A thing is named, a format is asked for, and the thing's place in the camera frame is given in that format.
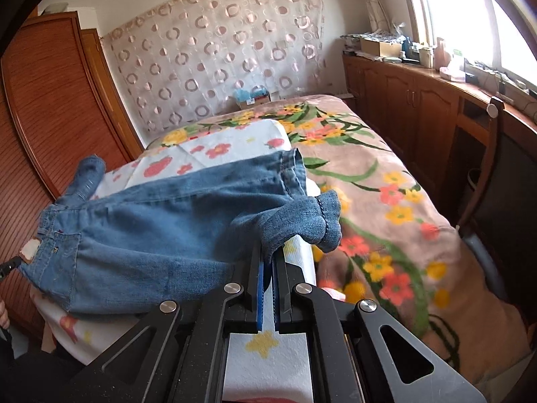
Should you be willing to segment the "person's left hand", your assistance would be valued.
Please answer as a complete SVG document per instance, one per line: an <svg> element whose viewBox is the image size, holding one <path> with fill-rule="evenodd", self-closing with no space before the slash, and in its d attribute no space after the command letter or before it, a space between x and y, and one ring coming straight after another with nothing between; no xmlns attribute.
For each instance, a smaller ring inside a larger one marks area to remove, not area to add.
<svg viewBox="0 0 537 403"><path fill-rule="evenodd" d="M3 299L0 300L0 326L2 329L8 329L10 326L8 311Z"/></svg>

